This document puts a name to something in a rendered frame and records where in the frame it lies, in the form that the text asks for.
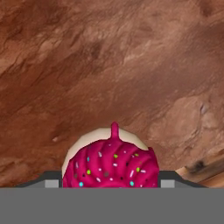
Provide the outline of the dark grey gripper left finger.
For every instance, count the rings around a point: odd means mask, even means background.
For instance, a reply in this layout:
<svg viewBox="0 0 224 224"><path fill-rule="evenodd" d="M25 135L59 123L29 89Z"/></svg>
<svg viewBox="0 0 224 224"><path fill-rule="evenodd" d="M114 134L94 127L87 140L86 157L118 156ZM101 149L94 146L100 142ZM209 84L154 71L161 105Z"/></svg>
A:
<svg viewBox="0 0 224 224"><path fill-rule="evenodd" d="M18 185L19 188L61 188L62 172L61 171L45 171L38 178L30 180Z"/></svg>

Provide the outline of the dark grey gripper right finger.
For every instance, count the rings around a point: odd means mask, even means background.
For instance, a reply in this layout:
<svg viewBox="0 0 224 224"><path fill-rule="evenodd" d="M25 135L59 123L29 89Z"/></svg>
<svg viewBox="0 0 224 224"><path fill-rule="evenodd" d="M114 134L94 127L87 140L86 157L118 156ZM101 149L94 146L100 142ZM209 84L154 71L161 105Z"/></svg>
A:
<svg viewBox="0 0 224 224"><path fill-rule="evenodd" d="M203 185L183 179L175 171L160 171L158 175L160 188L203 188Z"/></svg>

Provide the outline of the pink frosted cupcake with sprinkles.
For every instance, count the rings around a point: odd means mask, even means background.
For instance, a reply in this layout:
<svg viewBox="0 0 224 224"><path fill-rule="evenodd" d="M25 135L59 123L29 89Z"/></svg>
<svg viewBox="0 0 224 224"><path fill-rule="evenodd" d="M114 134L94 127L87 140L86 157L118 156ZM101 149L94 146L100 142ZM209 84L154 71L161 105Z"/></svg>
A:
<svg viewBox="0 0 224 224"><path fill-rule="evenodd" d="M108 139L83 146L68 160L64 187L157 187L158 161L152 148L142 150L119 137L116 122Z"/></svg>

